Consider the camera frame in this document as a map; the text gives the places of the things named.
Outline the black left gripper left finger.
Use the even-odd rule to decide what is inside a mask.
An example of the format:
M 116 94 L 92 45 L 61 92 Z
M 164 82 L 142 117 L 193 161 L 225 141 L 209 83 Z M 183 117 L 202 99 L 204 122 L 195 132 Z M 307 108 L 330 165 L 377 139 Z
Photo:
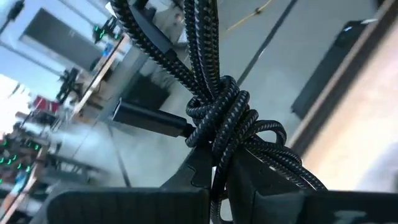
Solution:
M 48 224 L 210 224 L 212 155 L 191 150 L 160 187 L 66 190 L 47 207 Z

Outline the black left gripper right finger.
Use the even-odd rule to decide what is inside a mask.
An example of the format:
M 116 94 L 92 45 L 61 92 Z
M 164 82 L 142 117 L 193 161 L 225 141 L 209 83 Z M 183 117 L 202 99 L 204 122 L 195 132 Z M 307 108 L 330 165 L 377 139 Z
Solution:
M 246 150 L 227 191 L 234 224 L 398 224 L 398 194 L 302 190 Z

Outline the red box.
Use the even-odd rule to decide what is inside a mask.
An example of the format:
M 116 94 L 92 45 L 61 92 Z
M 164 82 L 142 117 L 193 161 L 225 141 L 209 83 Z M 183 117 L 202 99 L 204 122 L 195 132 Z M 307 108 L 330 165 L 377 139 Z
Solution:
M 33 107 L 37 110 L 56 113 L 60 107 L 60 104 L 56 101 L 52 101 L 44 98 L 43 96 L 37 95 L 33 101 Z

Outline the wooden background table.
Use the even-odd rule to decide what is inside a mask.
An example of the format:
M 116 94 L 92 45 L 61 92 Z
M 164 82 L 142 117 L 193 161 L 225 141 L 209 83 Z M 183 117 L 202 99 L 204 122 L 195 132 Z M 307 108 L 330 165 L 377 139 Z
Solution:
M 70 115 L 71 119 L 77 119 L 77 117 L 79 117 L 80 111 L 89 100 L 93 92 L 97 89 L 97 86 L 101 83 L 105 73 L 109 70 L 110 66 L 114 62 L 117 51 L 128 42 L 129 37 L 126 34 L 122 34 L 119 40 L 116 40 L 113 44 L 108 44 L 106 46 L 106 54 L 100 58 L 94 67 L 93 78 L 89 82 L 85 82 L 86 88 L 83 92 L 82 98 L 77 101 L 73 107 L 73 112 Z

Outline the black box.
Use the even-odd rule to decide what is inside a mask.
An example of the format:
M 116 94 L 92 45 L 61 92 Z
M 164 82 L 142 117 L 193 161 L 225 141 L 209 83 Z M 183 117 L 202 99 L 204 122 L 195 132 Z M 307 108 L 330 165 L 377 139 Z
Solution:
M 324 54 L 305 86 L 302 88 L 298 97 L 293 102 L 291 110 L 294 114 L 300 119 L 304 119 L 348 52 L 359 39 L 363 30 L 365 30 L 369 24 L 377 21 L 377 19 L 348 21 L 343 26 L 340 32 L 335 36 L 333 43 Z

